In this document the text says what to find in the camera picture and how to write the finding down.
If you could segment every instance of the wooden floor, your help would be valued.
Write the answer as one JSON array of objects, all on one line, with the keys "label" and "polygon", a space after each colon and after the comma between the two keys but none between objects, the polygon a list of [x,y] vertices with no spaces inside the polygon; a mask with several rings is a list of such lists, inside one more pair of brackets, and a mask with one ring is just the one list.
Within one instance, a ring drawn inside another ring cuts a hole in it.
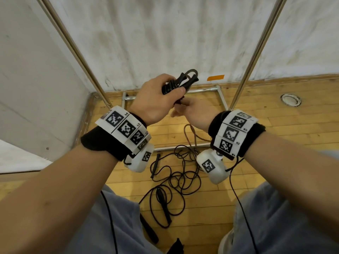
[{"label": "wooden floor", "polygon": [[[226,102],[231,103],[236,88],[223,88]],[[293,93],[301,97],[299,107],[289,107],[283,104],[280,96],[284,93]],[[208,99],[220,111],[223,107],[215,92],[192,94],[200,99]],[[121,97],[111,98],[113,105],[121,105]],[[303,81],[298,83],[270,84],[248,86],[245,88],[236,108],[241,109],[257,118],[266,126],[267,131],[285,139],[295,141],[308,148],[339,149],[339,80]],[[102,101],[97,101],[89,130],[95,127],[94,122],[106,113],[108,109]],[[152,135],[151,142],[156,147],[187,144],[183,134],[183,127],[187,124],[185,117],[171,118],[169,115],[159,123],[148,127]],[[197,134],[209,138],[208,134],[197,129]],[[188,133],[193,140],[193,133]],[[155,160],[152,155],[150,163]],[[224,159],[226,166],[232,162]],[[159,167],[169,165],[174,171],[182,170],[181,160],[175,156],[167,157],[159,162]],[[193,163],[187,164],[194,169]],[[251,189],[264,181],[254,168],[243,161],[233,171],[232,184],[239,196],[245,195]],[[162,172],[157,178],[163,178],[167,172]],[[176,217],[172,217],[172,225],[168,229],[160,228],[150,213],[149,199],[141,205],[141,212],[159,236],[158,247],[167,249],[176,238],[180,238],[185,245],[185,253],[216,253],[221,238],[232,228],[233,211],[236,202],[231,191],[229,181],[219,185],[212,184],[206,175],[201,172],[202,185],[198,192],[186,196],[186,209]],[[23,181],[0,183],[0,198],[10,193]],[[142,196],[157,183],[151,181],[150,170],[143,173],[133,173],[120,162],[107,184],[116,194],[132,201],[139,201]],[[182,207],[182,200],[174,194],[169,205],[172,212]],[[155,214],[165,223],[163,213],[157,201],[153,202]]]}]

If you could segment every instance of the metal bar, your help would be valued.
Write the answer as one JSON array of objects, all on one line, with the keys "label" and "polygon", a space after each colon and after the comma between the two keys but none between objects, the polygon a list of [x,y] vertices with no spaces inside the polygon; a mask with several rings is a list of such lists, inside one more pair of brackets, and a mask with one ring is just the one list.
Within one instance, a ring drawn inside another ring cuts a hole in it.
[{"label": "metal bar", "polygon": [[126,92],[122,93],[121,107],[125,109]]},{"label": "metal bar", "polygon": [[223,93],[221,91],[220,85],[217,85],[217,88],[218,88],[217,91],[218,91],[218,94],[220,96],[221,102],[224,105],[225,110],[228,110],[228,106],[227,106],[226,100],[224,98],[224,95],[223,95]]},{"label": "metal bar", "polygon": [[99,84],[99,81],[95,77],[94,73],[90,69],[89,65],[87,64],[86,60],[84,59],[83,55],[79,51],[77,45],[71,38],[69,32],[67,31],[65,25],[62,23],[60,17],[57,15],[56,11],[54,10],[52,4],[49,0],[37,0],[40,4],[41,8],[44,10],[45,14],[55,27],[55,29],[58,31],[61,38],[66,43],[67,47],[73,54],[74,58],[77,60],[83,71],[85,72],[86,76],[94,86],[95,90],[100,95],[101,99],[104,101],[105,105],[110,109],[112,108],[112,103],[107,97],[106,93],[102,89],[101,85]]},{"label": "metal bar", "polygon": [[[203,92],[214,92],[217,91],[218,87],[211,87],[211,88],[203,88],[203,89],[193,89],[189,90],[187,93],[203,93]],[[136,96],[127,96],[125,101],[132,101],[135,99]]]},{"label": "metal bar", "polygon": [[277,22],[277,19],[282,11],[282,8],[284,7],[286,3],[286,0],[277,0],[274,4],[274,7],[271,11],[271,14],[269,15],[269,19],[266,22],[265,28],[261,34],[261,37],[259,39],[259,42],[257,43],[257,46],[254,50],[254,53],[252,55],[251,60],[249,61],[249,64],[247,65],[247,68],[245,70],[244,76],[241,79],[240,85],[237,89],[237,92],[235,93],[235,96],[231,102],[230,110],[234,109],[235,104],[239,100],[239,97],[244,90],[244,87],[259,59],[259,56],[261,55],[262,50],[264,49],[264,46],[269,38],[269,35],[271,34],[275,23]]},{"label": "metal bar", "polygon": [[[154,149],[154,152],[174,151],[175,147],[176,147],[176,146],[155,148],[155,149]],[[196,146],[195,146],[195,145],[192,145],[192,147],[194,147],[194,148],[210,147],[210,143],[197,144]],[[180,150],[180,149],[184,149],[184,148],[185,148],[184,146],[179,146],[179,147],[176,148],[176,149],[177,149],[177,150]]]}]

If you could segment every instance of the white plastic device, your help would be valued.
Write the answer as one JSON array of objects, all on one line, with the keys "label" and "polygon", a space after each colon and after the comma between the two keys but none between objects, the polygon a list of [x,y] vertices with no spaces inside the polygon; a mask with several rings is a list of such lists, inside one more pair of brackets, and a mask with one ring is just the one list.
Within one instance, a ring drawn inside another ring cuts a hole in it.
[{"label": "white plastic device", "polygon": [[231,173],[230,171],[226,172],[227,168],[222,162],[222,158],[222,154],[213,149],[204,150],[197,156],[198,164],[215,185],[221,183]]},{"label": "white plastic device", "polygon": [[148,160],[150,159],[151,154],[154,151],[154,145],[148,143],[139,153],[132,158],[131,156],[127,156],[125,162],[131,163],[130,165],[126,165],[125,167],[133,172],[141,173],[145,170]]}]

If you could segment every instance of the right hand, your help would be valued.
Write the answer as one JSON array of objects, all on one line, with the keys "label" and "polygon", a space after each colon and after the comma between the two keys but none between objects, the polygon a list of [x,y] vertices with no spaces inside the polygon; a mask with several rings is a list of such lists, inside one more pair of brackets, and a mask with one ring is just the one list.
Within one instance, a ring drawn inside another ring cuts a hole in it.
[{"label": "right hand", "polygon": [[220,112],[206,100],[184,97],[181,104],[175,104],[171,117],[185,116],[188,122],[208,132],[212,120]]}]

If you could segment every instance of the left hand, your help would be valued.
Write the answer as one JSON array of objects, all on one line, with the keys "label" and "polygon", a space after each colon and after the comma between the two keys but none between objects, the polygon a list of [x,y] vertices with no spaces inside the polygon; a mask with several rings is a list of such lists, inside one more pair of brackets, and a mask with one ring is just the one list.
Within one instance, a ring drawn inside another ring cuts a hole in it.
[{"label": "left hand", "polygon": [[175,77],[161,74],[142,85],[129,112],[141,117],[147,126],[162,120],[173,107],[174,102],[184,96],[186,90],[179,87],[163,95],[161,87]]}]

